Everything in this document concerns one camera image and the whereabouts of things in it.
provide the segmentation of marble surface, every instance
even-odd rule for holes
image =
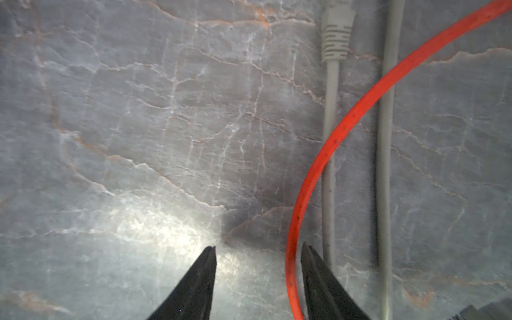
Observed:
[[[484,0],[408,0],[400,58]],[[358,0],[338,116],[380,76]],[[207,245],[212,319],[292,319],[287,227],[321,146],[320,0],[0,0],[0,318],[145,319]],[[512,287],[512,13],[396,88],[395,318]],[[336,275],[379,318],[375,115],[336,153]],[[301,238],[320,249],[318,188]]]

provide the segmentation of orange cable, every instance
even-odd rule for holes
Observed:
[[[315,184],[318,181],[325,165],[329,161],[329,158],[331,158],[336,148],[338,148],[340,143],[359,119],[361,119],[361,117],[377,102],[378,99],[382,97],[387,90],[389,90],[389,88],[402,79],[413,68],[457,37],[491,21],[510,9],[512,9],[512,0],[493,0],[486,6],[454,23],[432,39],[425,42],[421,47],[413,51],[402,62],[397,64],[390,72],[382,77],[382,79],[379,80],[368,91],[368,93],[354,105],[354,107],[352,107],[338,126],[333,130],[331,136],[327,139],[319,154],[313,161],[313,164],[309,168],[304,182],[302,183],[301,190],[297,196],[297,202],[293,208],[290,229],[288,230],[285,262],[286,288],[288,290],[288,298],[290,300],[290,306],[295,320],[304,320],[301,304],[298,299],[295,265],[298,234],[301,230],[304,213],[306,212],[306,207],[309,199],[311,198],[313,189],[315,188]]]

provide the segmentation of white cable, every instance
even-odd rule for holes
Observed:
[[[328,1],[322,16],[322,61],[327,62],[325,90],[324,142],[336,126],[339,63],[347,57],[350,33],[354,23],[352,0]],[[322,246],[324,261],[332,270],[334,256],[334,188],[336,186],[334,155],[322,172]]]
[[[384,44],[382,75],[388,73],[398,61],[398,45],[405,0],[391,0]],[[393,318],[393,261],[391,255],[391,217],[389,185],[391,166],[391,133],[393,128],[393,100],[395,87],[380,99],[377,124],[377,233],[378,256],[381,276],[382,320]]]

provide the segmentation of gray marble tile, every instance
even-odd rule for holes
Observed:
[[[486,2],[408,0],[404,58]],[[338,116],[378,80],[359,0]],[[0,2],[0,318],[144,319],[216,245],[212,319],[291,319],[286,234],[321,147],[322,3]],[[512,286],[512,14],[396,86],[396,318]],[[372,109],[336,152],[336,275],[379,317]],[[319,190],[301,241],[321,244]]]

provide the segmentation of gray cable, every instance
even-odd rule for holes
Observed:
[[[398,61],[398,45],[404,6],[405,0],[391,0],[386,29],[386,41],[384,44],[382,75],[388,73]],[[395,87],[391,87],[380,99],[377,124],[377,233],[381,273],[382,320],[392,320],[393,318],[393,262],[391,256],[389,185],[394,97]]]
[[[339,61],[327,61],[327,87],[325,89],[324,142],[336,126],[336,100],[338,97]],[[334,155],[322,171],[322,248],[324,262],[332,270],[334,265],[334,188],[336,187]]]

